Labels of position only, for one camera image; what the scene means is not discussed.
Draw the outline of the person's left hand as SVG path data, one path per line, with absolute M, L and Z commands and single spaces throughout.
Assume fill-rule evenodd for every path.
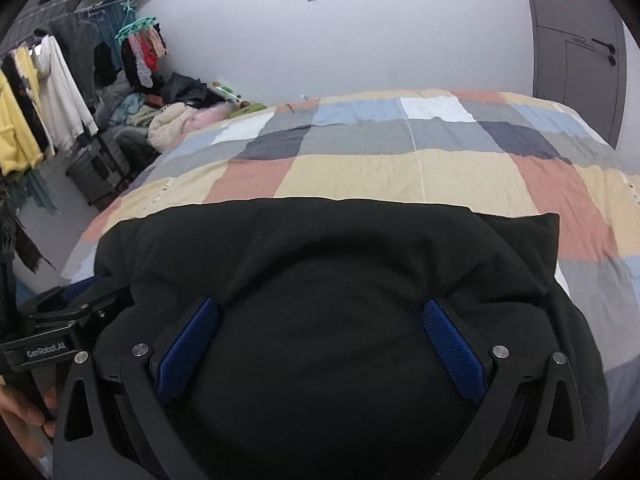
M 1 417 L 14 440 L 32 460 L 40 460 L 46 450 L 32 432 L 40 428 L 49 438 L 53 438 L 56 422 L 47 420 L 43 412 L 30 402 L 21 391 L 1 379 Z

